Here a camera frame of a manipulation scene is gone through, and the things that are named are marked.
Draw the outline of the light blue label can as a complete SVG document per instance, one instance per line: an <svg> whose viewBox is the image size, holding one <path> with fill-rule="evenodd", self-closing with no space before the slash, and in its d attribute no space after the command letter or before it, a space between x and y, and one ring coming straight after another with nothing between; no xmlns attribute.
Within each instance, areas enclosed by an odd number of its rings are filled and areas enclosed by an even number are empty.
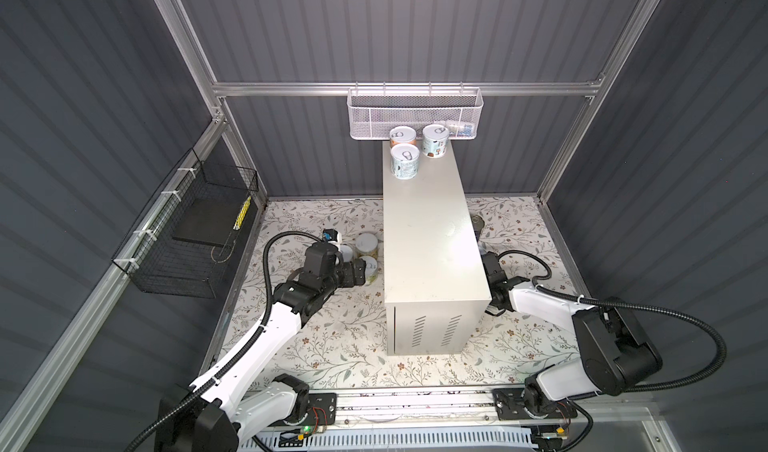
<svg viewBox="0 0 768 452"><path fill-rule="evenodd" d="M419 149L412 144L397 144L391 148L391 172L398 180L411 180L419 170Z"/></svg>

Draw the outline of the teal label can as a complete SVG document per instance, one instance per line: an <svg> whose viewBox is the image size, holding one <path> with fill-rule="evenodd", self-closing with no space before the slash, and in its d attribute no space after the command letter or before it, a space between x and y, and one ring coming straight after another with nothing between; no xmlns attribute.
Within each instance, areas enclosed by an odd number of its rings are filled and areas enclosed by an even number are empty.
<svg viewBox="0 0 768 452"><path fill-rule="evenodd" d="M441 124L431 124L422 130L422 154L428 158L441 158L446 153L450 130Z"/></svg>

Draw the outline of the orange label can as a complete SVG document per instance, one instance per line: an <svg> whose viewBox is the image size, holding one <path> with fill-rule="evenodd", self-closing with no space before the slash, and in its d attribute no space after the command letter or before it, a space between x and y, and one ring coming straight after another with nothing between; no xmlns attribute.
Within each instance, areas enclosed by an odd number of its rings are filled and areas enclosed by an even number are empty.
<svg viewBox="0 0 768 452"><path fill-rule="evenodd" d="M397 145L414 145L416 143L416 139L416 131L408 126L398 126L391 129L389 132L391 148L394 148Z"/></svg>

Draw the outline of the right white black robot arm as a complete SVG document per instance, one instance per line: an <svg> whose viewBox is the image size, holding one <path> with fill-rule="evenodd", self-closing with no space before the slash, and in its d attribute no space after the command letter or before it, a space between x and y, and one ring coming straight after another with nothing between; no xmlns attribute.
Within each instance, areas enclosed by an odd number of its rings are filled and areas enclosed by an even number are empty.
<svg viewBox="0 0 768 452"><path fill-rule="evenodd" d="M491 292L488 315L531 315L576 338L577 359L549 366L525 380L520 402L535 419L547 417L567 401L689 386L712 376L726 361L727 345L721 334L689 314L548 289L541 283L552 277L551 267L529 252L485 252L481 261ZM638 312L663 315L698 328L714 343L713 359L688 376L648 383L649 377L661 371L663 359L637 319Z"/></svg>

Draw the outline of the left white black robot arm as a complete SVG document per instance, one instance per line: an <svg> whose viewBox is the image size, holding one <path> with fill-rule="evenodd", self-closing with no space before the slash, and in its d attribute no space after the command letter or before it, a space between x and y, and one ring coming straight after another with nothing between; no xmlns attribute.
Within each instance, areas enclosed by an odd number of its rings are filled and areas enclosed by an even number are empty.
<svg viewBox="0 0 768 452"><path fill-rule="evenodd" d="M157 419L127 450L135 451L152 439L157 451L235 451L276 422L302 424L310 410L310 396L308 385L300 379L281 374L261 392L246 393L276 353L337 290L366 282L365 262L344 259L336 230L326 229L310 240L298 274L266 287L260 321L209 370L166 396Z"/></svg>

